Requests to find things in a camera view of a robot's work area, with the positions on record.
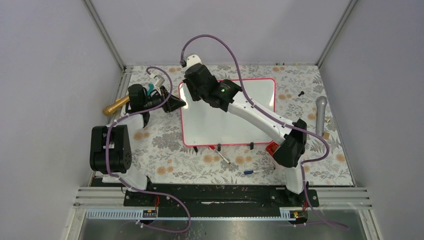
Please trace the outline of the pink framed whiteboard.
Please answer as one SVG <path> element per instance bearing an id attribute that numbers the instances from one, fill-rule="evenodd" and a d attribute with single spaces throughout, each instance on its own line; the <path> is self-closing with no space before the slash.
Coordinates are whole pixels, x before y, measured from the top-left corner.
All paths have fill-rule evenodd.
<path id="1" fill-rule="evenodd" d="M 276 81 L 273 78 L 245 78 L 244 87 L 250 97 L 265 108 L 275 111 Z M 271 138 L 241 117 L 212 108 L 204 101 L 193 101 L 183 82 L 178 93 L 186 106 L 180 109 L 182 141 L 188 147 L 211 145 L 267 144 Z"/>

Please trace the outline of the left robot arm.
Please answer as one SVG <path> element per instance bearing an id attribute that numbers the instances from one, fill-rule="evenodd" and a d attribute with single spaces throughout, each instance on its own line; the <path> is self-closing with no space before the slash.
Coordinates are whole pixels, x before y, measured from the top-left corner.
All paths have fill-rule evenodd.
<path id="1" fill-rule="evenodd" d="M 116 125 L 95 126 L 91 130 L 89 165 L 104 184 L 125 182 L 136 199 L 144 206 L 152 204 L 155 192 L 147 187 L 149 178 L 132 166 L 135 149 L 134 134 L 146 127 L 150 109 L 171 113 L 186 105 L 184 100 L 170 94 L 164 86 L 148 92 L 141 84 L 133 84 L 128 94 L 115 106 L 125 106 L 126 118 Z"/>

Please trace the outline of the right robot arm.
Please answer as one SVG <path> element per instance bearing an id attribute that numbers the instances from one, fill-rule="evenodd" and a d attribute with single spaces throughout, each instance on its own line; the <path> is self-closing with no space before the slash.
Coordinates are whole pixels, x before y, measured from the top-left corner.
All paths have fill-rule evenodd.
<path id="1" fill-rule="evenodd" d="M 272 158 L 283 167 L 287 201 L 299 206 L 307 199 L 300 164 L 307 142 L 307 124 L 302 119 L 291 121 L 263 108 L 246 95 L 242 82 L 219 81 L 201 63 L 188 67 L 183 83 L 192 100 L 204 101 L 212 108 L 238 116 L 268 135 L 277 144 Z"/>

